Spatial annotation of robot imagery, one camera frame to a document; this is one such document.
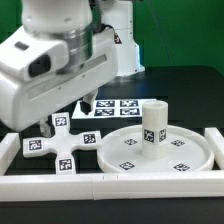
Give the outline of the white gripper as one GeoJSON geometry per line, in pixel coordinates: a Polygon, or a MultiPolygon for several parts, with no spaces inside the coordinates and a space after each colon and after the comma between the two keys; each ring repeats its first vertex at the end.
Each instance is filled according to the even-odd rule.
{"type": "MultiPolygon", "coordinates": [[[[91,92],[111,81],[118,72],[114,31],[106,29],[93,36],[90,59],[66,74],[60,74],[60,69],[30,81],[0,71],[0,122],[19,132],[83,96],[80,108],[89,114],[96,98],[91,92]]],[[[52,136],[52,128],[46,121],[40,121],[39,127],[44,137],[52,136]]]]}

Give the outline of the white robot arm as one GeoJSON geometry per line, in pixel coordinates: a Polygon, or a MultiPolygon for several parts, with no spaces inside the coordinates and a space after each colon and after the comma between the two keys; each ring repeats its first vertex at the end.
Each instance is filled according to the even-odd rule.
{"type": "Polygon", "coordinates": [[[49,115],[76,100],[88,114],[101,86],[142,72],[135,1],[21,0],[22,26],[0,43],[0,122],[48,137],[49,115]]]}

